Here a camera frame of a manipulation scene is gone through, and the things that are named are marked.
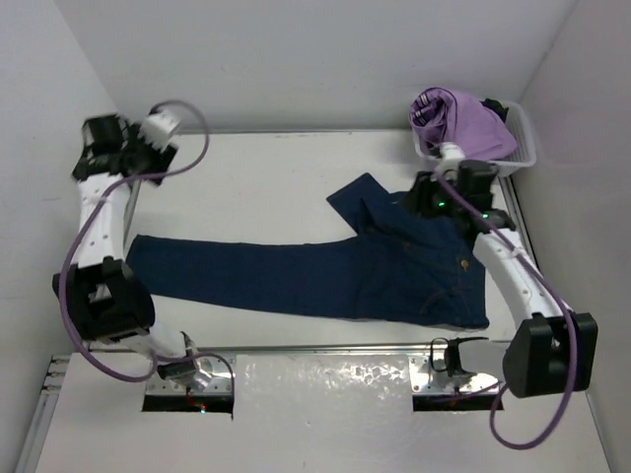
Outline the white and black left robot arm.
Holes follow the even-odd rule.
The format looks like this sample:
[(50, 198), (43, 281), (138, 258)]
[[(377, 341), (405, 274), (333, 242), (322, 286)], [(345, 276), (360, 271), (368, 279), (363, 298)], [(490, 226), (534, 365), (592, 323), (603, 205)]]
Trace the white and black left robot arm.
[(185, 336), (158, 322), (149, 291), (125, 261), (125, 244), (139, 181), (149, 173), (156, 184), (169, 169), (177, 147), (178, 118), (163, 109), (141, 122), (118, 114), (87, 119), (83, 150), (72, 171), (80, 197), (80, 232), (65, 275), (53, 290), (65, 299), (66, 325), (79, 343), (120, 343), (143, 355), (179, 359)]

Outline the dark blue denim trousers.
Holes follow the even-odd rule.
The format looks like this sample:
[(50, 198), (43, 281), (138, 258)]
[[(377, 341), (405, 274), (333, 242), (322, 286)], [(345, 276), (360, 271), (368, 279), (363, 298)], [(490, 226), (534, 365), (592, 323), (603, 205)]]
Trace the dark blue denim trousers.
[(138, 236), (127, 264), (155, 296), (241, 309), (465, 330), (489, 325), (485, 271), (448, 218), (363, 174), (328, 197), (350, 238), (264, 245)]

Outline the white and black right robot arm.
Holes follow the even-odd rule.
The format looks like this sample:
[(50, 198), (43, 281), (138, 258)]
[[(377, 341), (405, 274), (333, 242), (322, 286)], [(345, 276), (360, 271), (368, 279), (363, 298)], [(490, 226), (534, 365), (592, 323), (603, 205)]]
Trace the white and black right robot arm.
[(446, 217), (497, 285), (516, 324), (507, 346), (484, 337), (456, 338), (444, 351), (449, 376), (485, 373), (518, 398), (590, 387), (598, 327), (576, 313), (544, 281), (509, 214), (493, 205), (496, 170), (461, 163), (455, 179), (417, 173), (400, 204), (423, 218)]

